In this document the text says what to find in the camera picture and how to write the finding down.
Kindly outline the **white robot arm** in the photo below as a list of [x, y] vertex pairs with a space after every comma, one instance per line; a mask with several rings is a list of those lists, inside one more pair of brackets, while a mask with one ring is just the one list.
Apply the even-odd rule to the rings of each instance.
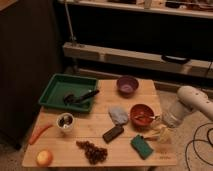
[[208, 95], [195, 87], [181, 86], [177, 91], [177, 100], [152, 124], [156, 133], [145, 136], [144, 139], [166, 142], [170, 130], [179, 127], [186, 117], [196, 111], [213, 121], [213, 102], [209, 100]]

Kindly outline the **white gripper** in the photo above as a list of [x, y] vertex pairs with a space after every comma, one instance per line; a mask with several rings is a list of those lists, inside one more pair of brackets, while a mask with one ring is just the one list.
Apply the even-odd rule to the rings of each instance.
[[[160, 116], [148, 116], [147, 121], [159, 119]], [[142, 136], [147, 141], [158, 141], [159, 143], [165, 143], [170, 139], [172, 130], [166, 126], [158, 126], [155, 128], [157, 135]]]

